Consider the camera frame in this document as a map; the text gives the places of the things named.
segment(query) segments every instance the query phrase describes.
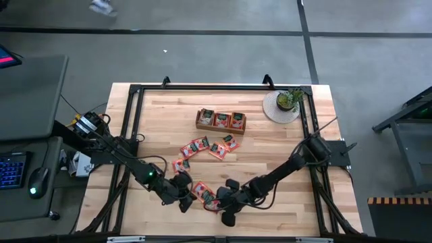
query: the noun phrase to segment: wooden tabletop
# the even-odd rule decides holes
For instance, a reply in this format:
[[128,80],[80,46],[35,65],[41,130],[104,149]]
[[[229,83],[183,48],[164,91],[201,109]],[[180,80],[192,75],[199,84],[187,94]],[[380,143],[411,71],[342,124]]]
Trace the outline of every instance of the wooden tabletop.
[[[115,83],[109,96],[106,113],[111,116],[109,128],[114,136],[120,134],[128,83]],[[335,117],[335,109],[328,85],[312,85],[315,107],[320,127]],[[237,111],[247,116],[246,132],[236,135],[241,147],[226,155],[223,161],[203,151],[190,159],[190,175],[195,182],[203,181],[216,192],[228,178],[244,183],[249,179],[269,173],[284,163],[292,149],[303,139],[302,124],[297,118],[290,124],[276,124],[263,113],[263,97],[269,91],[249,90],[148,90],[140,117],[139,133],[146,139],[140,143],[139,156],[161,155],[169,163],[181,158],[180,147],[192,139],[207,136],[212,144],[227,134],[197,130],[194,120],[201,108],[217,112]],[[305,103],[308,124],[311,127],[308,103]],[[322,136],[328,140],[340,138],[338,123],[326,127]],[[158,160],[149,160],[163,167]],[[107,200],[113,166],[104,165],[90,175],[82,203],[77,230],[86,227]],[[172,166],[167,178],[173,177]],[[348,174],[337,167],[329,168],[333,199],[346,219],[362,231]],[[326,226],[331,229],[327,207]],[[117,205],[111,216],[115,222]],[[186,213],[181,213],[178,203],[162,206],[154,192],[147,192],[132,177],[124,211],[121,234],[182,235],[182,236],[318,236],[319,229],[312,193],[311,177],[307,168],[283,179],[277,187],[275,204],[269,210],[244,207],[236,214],[235,227],[224,226],[220,214],[205,211],[195,201]]]

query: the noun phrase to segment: black mouse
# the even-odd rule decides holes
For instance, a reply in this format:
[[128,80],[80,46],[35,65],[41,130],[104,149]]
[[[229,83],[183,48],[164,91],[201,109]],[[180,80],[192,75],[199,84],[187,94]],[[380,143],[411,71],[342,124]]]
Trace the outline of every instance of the black mouse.
[[38,199],[47,192],[49,170],[45,167],[35,169],[28,178],[28,194]]

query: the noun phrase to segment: blue backlit keyboard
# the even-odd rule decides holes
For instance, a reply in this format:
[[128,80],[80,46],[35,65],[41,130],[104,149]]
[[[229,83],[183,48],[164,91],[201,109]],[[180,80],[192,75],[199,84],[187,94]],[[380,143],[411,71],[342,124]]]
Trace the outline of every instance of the blue backlit keyboard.
[[23,186],[30,156],[30,152],[0,154],[0,189]]

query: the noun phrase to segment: sneaker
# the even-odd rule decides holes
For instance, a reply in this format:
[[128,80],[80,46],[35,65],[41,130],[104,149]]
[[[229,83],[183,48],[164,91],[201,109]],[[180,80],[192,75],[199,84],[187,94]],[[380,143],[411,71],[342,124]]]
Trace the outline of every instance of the sneaker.
[[109,17],[117,16],[117,11],[109,4],[106,0],[93,0],[88,8],[99,14],[103,14]]

